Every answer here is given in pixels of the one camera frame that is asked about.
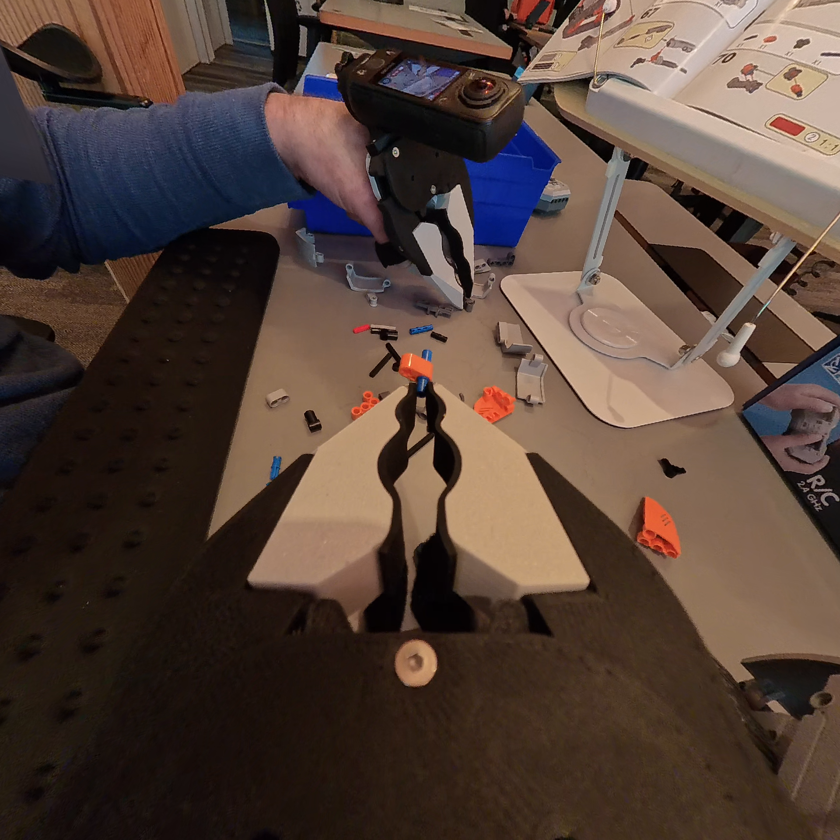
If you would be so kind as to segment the black dimpled pad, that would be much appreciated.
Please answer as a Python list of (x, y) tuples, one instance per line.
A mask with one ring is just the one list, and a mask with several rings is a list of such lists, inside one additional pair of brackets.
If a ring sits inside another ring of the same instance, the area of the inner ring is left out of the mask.
[(169, 245), (2, 503), (2, 838), (31, 837), (203, 545), (280, 249)]

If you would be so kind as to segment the black office chair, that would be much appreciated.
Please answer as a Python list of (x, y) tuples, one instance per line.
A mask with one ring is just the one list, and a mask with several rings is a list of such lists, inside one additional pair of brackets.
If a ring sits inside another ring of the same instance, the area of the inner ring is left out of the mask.
[(323, 1), (265, 1), (269, 33), (272, 35), (272, 80), (285, 87), (298, 73), (300, 28), (306, 36), (306, 59), (309, 60), (319, 43), (329, 43), (331, 27), (319, 20)]

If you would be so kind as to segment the white book stand base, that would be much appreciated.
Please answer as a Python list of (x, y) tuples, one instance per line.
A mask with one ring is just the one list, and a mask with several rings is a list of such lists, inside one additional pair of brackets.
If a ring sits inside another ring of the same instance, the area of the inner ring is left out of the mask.
[[(589, 123), (629, 133), (707, 175), (815, 227), (817, 244), (838, 223), (838, 164), (615, 78), (587, 80)], [(712, 349), (796, 237), (776, 228), (749, 282), (697, 343), (686, 343), (602, 269), (603, 251), (633, 152), (614, 140), (581, 270), (509, 275), (501, 291), (588, 410), (615, 427), (641, 427), (732, 404), (729, 384), (701, 357)]]

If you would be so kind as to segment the blue storage bin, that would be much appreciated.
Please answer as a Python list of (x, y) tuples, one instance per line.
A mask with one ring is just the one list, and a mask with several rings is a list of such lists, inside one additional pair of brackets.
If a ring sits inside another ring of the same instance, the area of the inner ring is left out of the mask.
[[(475, 243), (517, 245), (558, 163), (560, 157), (525, 122), (491, 161), (466, 161), (475, 211)], [(307, 228), (314, 233), (370, 234), (320, 193), (288, 206), (304, 213)]]

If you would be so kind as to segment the blue robot kit box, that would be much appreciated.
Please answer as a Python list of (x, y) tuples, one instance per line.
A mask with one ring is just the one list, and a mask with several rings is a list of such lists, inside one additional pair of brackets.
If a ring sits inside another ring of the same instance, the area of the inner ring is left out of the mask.
[(748, 400), (741, 416), (839, 554), (839, 338)]

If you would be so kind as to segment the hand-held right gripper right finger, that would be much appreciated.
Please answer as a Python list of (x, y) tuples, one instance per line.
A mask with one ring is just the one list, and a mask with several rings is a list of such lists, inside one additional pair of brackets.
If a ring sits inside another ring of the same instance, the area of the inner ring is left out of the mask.
[(590, 577), (526, 450), (441, 385), (426, 389), (444, 482), (425, 542), (426, 629), (473, 629), (469, 599), (582, 592)]

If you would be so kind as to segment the person's left hand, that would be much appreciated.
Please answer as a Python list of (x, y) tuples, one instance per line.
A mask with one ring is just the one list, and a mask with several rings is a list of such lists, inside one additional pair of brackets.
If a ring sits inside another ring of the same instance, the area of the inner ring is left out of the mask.
[(340, 206), (387, 243), (383, 216), (366, 168), (371, 136), (339, 101), (272, 92), (266, 123), (279, 157), (299, 180)]

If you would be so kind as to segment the person's left forearm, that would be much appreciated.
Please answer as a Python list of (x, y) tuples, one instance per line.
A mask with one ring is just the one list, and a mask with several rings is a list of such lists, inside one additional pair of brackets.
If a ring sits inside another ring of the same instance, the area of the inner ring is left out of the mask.
[(273, 85), (147, 109), (2, 106), (1, 263), (45, 279), (304, 197)]

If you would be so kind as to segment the partly built toy robot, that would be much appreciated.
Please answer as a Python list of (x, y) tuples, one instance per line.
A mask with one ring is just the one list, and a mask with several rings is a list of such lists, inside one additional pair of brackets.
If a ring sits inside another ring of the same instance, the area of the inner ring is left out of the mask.
[(759, 745), (818, 838), (839, 838), (839, 659), (745, 658), (740, 687)]

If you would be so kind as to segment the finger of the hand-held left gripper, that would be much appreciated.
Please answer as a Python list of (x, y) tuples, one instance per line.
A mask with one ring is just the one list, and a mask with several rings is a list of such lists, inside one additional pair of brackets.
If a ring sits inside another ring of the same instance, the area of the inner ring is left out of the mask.
[(428, 222), (442, 237), (442, 256), (451, 268), (462, 301), (473, 297), (475, 278), (474, 219), (469, 184), (457, 184), (428, 201)]
[(455, 309), (462, 309), (465, 293), (459, 283), (456, 268), (448, 261), (444, 251), (444, 237), (434, 224), (422, 222), (416, 226), (413, 236), (425, 259), (427, 268), (416, 264), (423, 277), (431, 280)]

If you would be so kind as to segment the instruction booklet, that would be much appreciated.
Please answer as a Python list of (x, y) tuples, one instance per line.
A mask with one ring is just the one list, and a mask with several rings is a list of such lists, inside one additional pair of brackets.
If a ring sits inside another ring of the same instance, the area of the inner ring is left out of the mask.
[(838, 164), (838, 1), (580, 2), (520, 81), (612, 78)]

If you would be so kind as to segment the orange wedge panel brick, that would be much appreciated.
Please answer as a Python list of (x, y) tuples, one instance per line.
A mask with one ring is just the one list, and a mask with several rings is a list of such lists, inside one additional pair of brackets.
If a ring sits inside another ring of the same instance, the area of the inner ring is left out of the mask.
[(681, 555), (679, 534), (667, 510), (655, 499), (644, 497), (640, 511), (642, 517), (637, 543), (665, 557), (677, 559)]

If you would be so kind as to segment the orange curved panel brick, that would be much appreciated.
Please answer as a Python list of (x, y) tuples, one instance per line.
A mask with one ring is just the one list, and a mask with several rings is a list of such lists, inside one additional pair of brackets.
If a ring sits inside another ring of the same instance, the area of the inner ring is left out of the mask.
[(488, 422), (494, 424), (515, 410), (517, 400), (495, 385), (486, 386), (482, 395), (474, 404), (474, 411)]

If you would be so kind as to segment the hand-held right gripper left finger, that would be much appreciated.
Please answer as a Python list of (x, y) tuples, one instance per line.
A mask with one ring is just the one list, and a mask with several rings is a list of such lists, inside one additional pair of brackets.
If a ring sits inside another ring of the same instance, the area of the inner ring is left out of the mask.
[(407, 600), (402, 505), (415, 386), (398, 388), (321, 445), (248, 583), (305, 592), (362, 612), (370, 632), (397, 632)]

